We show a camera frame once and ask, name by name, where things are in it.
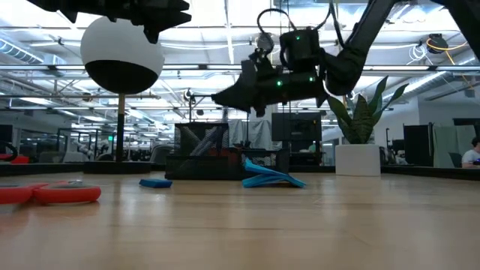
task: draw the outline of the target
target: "ceiling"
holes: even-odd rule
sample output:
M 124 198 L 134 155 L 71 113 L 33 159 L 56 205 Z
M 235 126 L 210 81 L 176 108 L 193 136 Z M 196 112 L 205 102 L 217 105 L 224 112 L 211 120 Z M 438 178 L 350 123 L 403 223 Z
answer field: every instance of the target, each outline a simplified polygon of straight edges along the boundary
M 257 28 L 257 14 L 280 1 L 275 0 L 190 0 L 191 22 L 180 25 L 160 33 L 160 43 L 166 65 L 238 65 L 255 49 L 255 40 L 259 36 Z M 327 5 L 319 4 L 315 0 L 291 0 L 288 7 L 291 20 L 297 27 L 315 26 L 327 13 Z M 351 33 L 354 24 L 359 21 L 366 1 L 349 1 L 343 4 L 340 0 L 338 19 L 343 26 L 341 33 L 344 38 Z M 426 41 L 431 33 L 440 33 L 448 41 L 449 46 L 456 47 L 465 43 L 465 38 L 459 31 L 449 12 L 438 4 L 429 1 L 420 1 L 418 5 L 398 5 L 389 16 L 389 24 L 385 24 L 378 34 L 367 57 L 366 65 L 447 65 L 445 53 L 434 55 L 425 53 L 421 60 L 413 61 L 413 47 L 419 41 Z M 68 22 L 60 13 L 50 13 L 34 6 L 25 0 L 0 1 L 0 39 L 15 44 L 24 50 L 38 56 L 54 55 L 64 60 L 67 65 L 81 65 L 80 41 L 86 28 L 98 18 L 91 14 L 79 14 L 75 24 Z M 274 40 L 288 31 L 288 21 L 278 13 L 266 14 L 262 25 L 267 32 L 271 32 Z M 335 46 L 336 35 L 331 21 L 321 29 L 320 43 L 328 53 L 336 55 L 339 51 Z M 468 45 L 462 46 L 451 54 L 457 57 L 469 52 Z M 6 65 L 24 65 L 9 55 L 0 53 L 0 62 Z M 274 64 L 279 64 L 278 53 L 273 56 Z M 52 100 L 65 107 L 111 107 L 118 101 L 112 94 L 100 88 L 82 71 L 71 71 L 64 74 L 64 78 L 49 76 L 41 72 L 25 72 L 10 70 L 11 76 L 18 77 L 31 83 L 31 87 L 22 85 L 18 92 L 4 94 L 18 95 L 57 95 L 68 96 Z M 186 109 L 174 111 L 173 107 L 185 107 L 183 94 L 190 89 L 194 94 L 210 95 L 231 86 L 238 78 L 238 71 L 231 71 L 228 67 L 221 71 L 211 70 L 164 70 L 160 80 L 151 89 L 142 94 L 153 98 L 134 98 L 127 100 L 127 107 L 162 107 L 162 109 L 146 109 L 131 113 L 130 117 L 139 124 L 151 122 L 170 123 L 186 121 Z M 355 87 L 355 93 L 369 91 L 383 78 L 385 74 L 368 74 L 362 76 Z M 418 76 L 415 73 L 405 73 L 392 76 L 389 86 Z M 461 88 L 461 83 L 454 84 Z M 105 95 L 103 98 L 84 101 L 80 95 Z M 314 100 L 295 102 L 293 107 L 315 107 Z M 209 98 L 205 98 L 198 107 L 217 107 Z M 66 112 L 76 116 L 84 115 L 74 109 Z M 115 110 L 104 109 L 94 112 L 94 116 L 103 116 L 108 120 L 115 120 Z M 219 110 L 206 110 L 203 116 L 193 114 L 195 119 L 210 119 L 214 121 L 221 117 Z M 232 110 L 230 118 L 246 119 L 243 112 Z

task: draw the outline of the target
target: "wooden table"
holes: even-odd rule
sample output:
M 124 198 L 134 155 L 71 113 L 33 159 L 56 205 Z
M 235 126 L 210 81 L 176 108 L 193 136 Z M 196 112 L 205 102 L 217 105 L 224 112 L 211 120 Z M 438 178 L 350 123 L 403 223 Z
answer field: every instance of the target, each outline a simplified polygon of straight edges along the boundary
M 98 203 L 0 214 L 0 269 L 480 269 L 480 182 L 293 174 L 305 189 L 80 173 Z M 152 173 L 161 177 L 161 173 Z

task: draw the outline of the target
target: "wall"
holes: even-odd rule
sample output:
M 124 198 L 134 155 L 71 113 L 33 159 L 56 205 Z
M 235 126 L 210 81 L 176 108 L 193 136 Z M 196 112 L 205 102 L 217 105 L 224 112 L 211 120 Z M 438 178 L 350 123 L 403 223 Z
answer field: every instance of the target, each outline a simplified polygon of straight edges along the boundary
M 33 113 L 33 116 L 27 116 L 23 112 L 0 112 L 0 124 L 50 134 L 56 134 L 58 128 L 71 127 L 71 119 L 63 115 L 46 114 L 44 111 Z
M 418 104 L 420 125 L 433 122 L 436 126 L 452 126 L 453 118 L 480 118 L 480 104 L 473 102 L 440 103 L 425 101 Z
M 388 141 L 402 140 L 404 138 L 404 125 L 419 124 L 419 102 L 417 97 L 412 97 L 405 104 L 395 104 L 390 106 L 392 111 L 385 111 L 382 118 L 375 125 L 373 134 L 375 144 L 386 147 L 386 128 L 388 130 Z

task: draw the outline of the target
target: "blue cloth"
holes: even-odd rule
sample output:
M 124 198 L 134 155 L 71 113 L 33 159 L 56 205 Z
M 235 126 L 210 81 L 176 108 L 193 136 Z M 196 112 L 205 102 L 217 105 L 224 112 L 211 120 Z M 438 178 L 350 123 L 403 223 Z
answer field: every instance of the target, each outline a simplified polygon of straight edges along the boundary
M 147 188 L 170 188 L 172 186 L 171 181 L 163 179 L 142 179 L 139 184 Z
M 259 175 L 244 179 L 241 182 L 244 188 L 253 188 L 260 185 L 274 184 L 282 181 L 287 181 L 299 188 L 303 188 L 307 185 L 303 181 L 293 178 L 285 173 L 255 165 L 249 159 L 245 161 L 245 170 L 251 173 L 259 173 Z

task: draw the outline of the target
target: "white planter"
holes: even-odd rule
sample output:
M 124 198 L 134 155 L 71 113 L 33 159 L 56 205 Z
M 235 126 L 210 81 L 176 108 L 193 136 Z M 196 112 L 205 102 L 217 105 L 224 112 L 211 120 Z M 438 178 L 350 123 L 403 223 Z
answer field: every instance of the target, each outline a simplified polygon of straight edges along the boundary
M 338 176 L 380 176 L 378 145 L 337 145 L 335 171 Z

